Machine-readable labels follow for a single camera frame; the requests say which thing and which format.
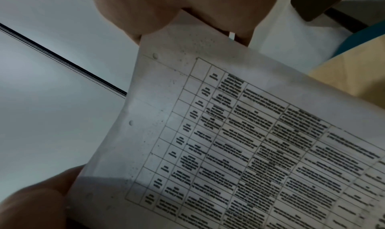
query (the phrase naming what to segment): teal object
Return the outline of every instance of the teal object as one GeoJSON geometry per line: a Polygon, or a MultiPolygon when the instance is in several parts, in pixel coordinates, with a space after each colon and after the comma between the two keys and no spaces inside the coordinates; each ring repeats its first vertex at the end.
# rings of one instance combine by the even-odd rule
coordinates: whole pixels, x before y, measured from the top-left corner
{"type": "Polygon", "coordinates": [[[385,21],[376,23],[368,28],[360,30],[359,32],[349,36],[342,44],[338,47],[333,57],[338,56],[345,51],[355,48],[367,41],[370,41],[376,37],[385,34],[385,21]]]}

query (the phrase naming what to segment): beige object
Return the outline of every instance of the beige object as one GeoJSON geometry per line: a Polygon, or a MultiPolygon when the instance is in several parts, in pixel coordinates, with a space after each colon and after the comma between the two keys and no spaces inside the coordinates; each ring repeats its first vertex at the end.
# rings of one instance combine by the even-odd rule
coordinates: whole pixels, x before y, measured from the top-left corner
{"type": "Polygon", "coordinates": [[[385,109],[385,35],[330,59],[309,76],[385,109]]]}

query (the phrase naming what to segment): skin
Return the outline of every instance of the skin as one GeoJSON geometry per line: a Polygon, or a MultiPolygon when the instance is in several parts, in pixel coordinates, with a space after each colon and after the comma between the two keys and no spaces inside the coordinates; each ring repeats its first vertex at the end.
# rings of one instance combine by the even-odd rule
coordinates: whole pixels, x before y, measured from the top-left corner
{"type": "Polygon", "coordinates": [[[0,229],[65,229],[65,200],[83,166],[23,188],[0,204],[0,229]]]}
{"type": "Polygon", "coordinates": [[[144,34],[155,32],[183,9],[219,31],[235,33],[248,46],[255,27],[276,0],[94,0],[99,11],[139,44],[144,34]]]}

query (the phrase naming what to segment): paper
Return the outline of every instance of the paper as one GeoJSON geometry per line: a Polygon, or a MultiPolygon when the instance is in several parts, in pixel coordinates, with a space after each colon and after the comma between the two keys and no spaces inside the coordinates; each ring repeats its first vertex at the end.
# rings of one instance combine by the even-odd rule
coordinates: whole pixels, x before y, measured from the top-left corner
{"type": "Polygon", "coordinates": [[[69,215],[91,229],[380,229],[384,130],[382,109],[181,12],[143,37],[69,215]]]}

